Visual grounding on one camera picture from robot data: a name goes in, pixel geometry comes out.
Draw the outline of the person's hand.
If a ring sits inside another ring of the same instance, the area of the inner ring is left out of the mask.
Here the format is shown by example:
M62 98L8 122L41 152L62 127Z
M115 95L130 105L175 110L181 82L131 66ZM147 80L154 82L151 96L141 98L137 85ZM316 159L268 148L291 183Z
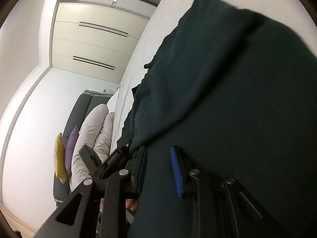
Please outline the person's hand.
M138 199L126 199L125 207L129 212L136 212L139 208L139 200Z

